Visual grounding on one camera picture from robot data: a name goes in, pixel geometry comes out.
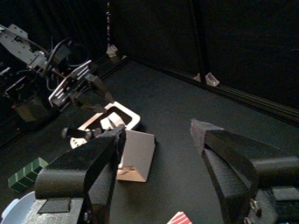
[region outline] dark floor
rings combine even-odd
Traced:
[[[116,183],[111,223],[163,224],[179,211],[195,224],[222,223],[210,176],[192,144],[191,119],[272,144],[297,156],[299,129],[135,62],[106,83],[115,99],[142,116],[140,130],[155,134],[158,142],[147,183]],[[40,131],[28,133],[0,151],[0,211],[15,197],[22,197],[8,189],[8,177],[38,157],[52,161],[67,151],[71,147],[60,137],[62,128],[79,127],[91,116],[91,112],[68,107]]]

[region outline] red card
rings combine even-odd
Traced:
[[[184,212],[179,212],[167,224],[192,224],[191,220],[186,216]]]

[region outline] black curtain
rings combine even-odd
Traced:
[[[66,38],[83,44],[96,60],[107,51],[107,1],[103,0],[0,0],[0,24],[16,24],[28,32],[30,40],[47,50]],[[26,64],[0,45],[0,62],[12,70]],[[4,118],[11,102],[0,98]]]
[[[194,0],[212,72],[220,83],[299,109],[299,2]]]
[[[202,69],[194,22],[192,1],[111,1],[111,31],[120,52],[191,76]]]

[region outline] green block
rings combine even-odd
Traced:
[[[8,179],[8,187],[20,193],[34,184],[39,172],[47,164],[48,163],[38,157],[18,173],[11,176]]]
[[[8,187],[12,188],[16,192],[23,192],[24,189],[27,188],[26,185],[23,185],[19,181],[18,181],[18,175],[12,175],[11,178],[8,179]]]
[[[47,162],[38,157],[26,167],[24,167],[24,176],[32,181],[36,180],[38,174],[42,171],[43,167],[47,166]]]
[[[28,187],[34,184],[34,181],[24,176],[24,168],[16,173],[16,176],[18,176],[18,182],[24,186]]]

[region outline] wire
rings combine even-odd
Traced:
[[[18,34],[15,31],[12,31],[10,28],[7,28],[6,26],[3,26],[2,24],[0,24],[0,27],[4,28],[7,31],[10,31],[19,38],[22,38],[23,40],[26,40],[27,42],[30,42],[34,46],[36,46],[38,48],[40,48],[40,50],[46,53],[46,55],[50,55],[50,52],[40,45],[38,45],[35,42],[32,42],[28,38],[26,38],[20,34]]]
[[[68,41],[71,41],[71,38],[66,38],[66,39],[64,39],[64,40],[55,46],[55,48],[52,49],[52,51],[51,51],[51,57],[50,57],[50,59],[48,59],[46,68],[44,68],[43,72],[42,72],[42,77],[44,77],[46,74],[48,73],[48,71],[50,71],[50,66],[51,66],[52,59],[54,59],[54,56],[55,56],[55,54],[58,53],[58,51],[59,51],[62,45],[63,45],[66,42],[68,42]]]
[[[68,66],[70,67],[79,67],[79,66],[82,66],[84,63],[87,63],[88,62],[88,60],[90,60],[90,50],[88,50],[88,48],[83,45],[83,44],[74,44],[74,46],[79,46],[83,50],[86,50],[86,52],[87,52],[87,58],[86,58],[86,60],[80,63],[80,64],[78,64],[78,65],[71,65],[71,64],[68,64]]]

